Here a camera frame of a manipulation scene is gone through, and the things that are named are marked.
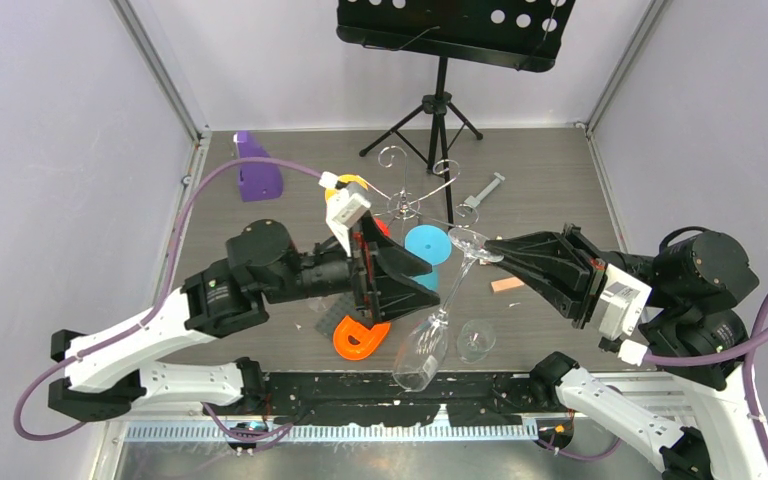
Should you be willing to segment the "blue plastic wine glass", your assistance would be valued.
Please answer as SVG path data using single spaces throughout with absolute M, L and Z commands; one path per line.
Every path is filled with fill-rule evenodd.
M 447 233 L 436 226 L 418 225 L 406 234 L 404 247 L 432 267 L 429 273 L 413 276 L 412 279 L 438 292 L 440 282 L 438 267 L 449 259 L 452 252 L 452 244 Z

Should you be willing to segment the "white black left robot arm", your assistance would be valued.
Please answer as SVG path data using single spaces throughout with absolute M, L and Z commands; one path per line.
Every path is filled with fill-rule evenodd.
M 175 365 L 167 356 L 265 323 L 270 304 L 347 293 L 358 320 L 372 327 L 440 302 L 418 282 L 429 263 L 370 214 L 349 229 L 346 245 L 329 239 L 301 252 L 282 223 L 263 219 L 229 239 L 226 252 L 145 313 L 95 334 L 54 333 L 51 356 L 65 369 L 48 387 L 48 406 L 85 423 L 155 403 L 233 405 L 253 414 L 267 398 L 254 361 Z

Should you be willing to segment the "red plastic wine glass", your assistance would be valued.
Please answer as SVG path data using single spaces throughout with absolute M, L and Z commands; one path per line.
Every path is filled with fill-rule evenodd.
M 381 220 L 380 218 L 378 218 L 378 217 L 375 217 L 375 218 L 374 218 L 374 222 L 375 222 L 375 225 L 377 226 L 377 228 L 380 230 L 380 232 L 381 232 L 381 233 L 382 233 L 382 234 L 383 234 L 385 237 L 390 237 L 390 230 L 389 230 L 389 227 L 387 226 L 387 224 L 386 224 L 384 221 L 382 221 L 382 220 Z

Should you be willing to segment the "yellow plastic wine glass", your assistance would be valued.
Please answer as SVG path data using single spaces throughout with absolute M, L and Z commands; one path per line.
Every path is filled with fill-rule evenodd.
M 338 191 L 343 190 L 350 184 L 357 184 L 363 189 L 369 190 L 369 184 L 361 176 L 355 174 L 342 174 L 338 176 L 334 188 L 327 188 L 324 191 L 325 201 L 328 201 L 331 197 L 336 195 Z

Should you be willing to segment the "chrome wine glass rack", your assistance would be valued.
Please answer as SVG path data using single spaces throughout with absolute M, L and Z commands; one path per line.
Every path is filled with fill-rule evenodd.
M 472 197 L 459 203 L 448 203 L 452 213 L 451 220 L 448 220 L 447 213 L 444 213 L 442 217 L 434 217 L 423 211 L 423 205 L 428 200 L 438 195 L 445 197 L 446 192 L 451 190 L 451 187 L 458 181 L 462 173 L 458 161 L 452 159 L 434 161 L 431 174 L 439 176 L 441 184 L 429 186 L 425 191 L 411 188 L 412 173 L 408 165 L 409 154 L 403 147 L 390 145 L 382 148 L 376 156 L 376 161 L 382 169 L 386 170 L 396 170 L 397 166 L 401 167 L 401 184 L 395 189 L 382 189 L 371 180 L 362 178 L 372 193 L 385 200 L 381 214 L 390 220 L 405 223 L 408 220 L 416 219 L 418 223 L 427 221 L 447 228 L 468 228 L 478 222 L 480 201 Z

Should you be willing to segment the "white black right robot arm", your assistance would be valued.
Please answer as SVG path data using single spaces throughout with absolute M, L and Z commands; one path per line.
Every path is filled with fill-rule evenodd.
M 768 479 L 768 424 L 754 369 L 768 342 L 768 293 L 746 326 L 736 307 L 759 280 L 735 238 L 689 226 L 668 234 L 655 255 L 634 255 L 602 250 L 570 224 L 485 246 L 497 267 L 576 328 L 596 323 L 603 351 L 668 373 L 696 422 L 666 420 L 560 352 L 530 371 L 537 406 L 584 414 L 665 479 Z

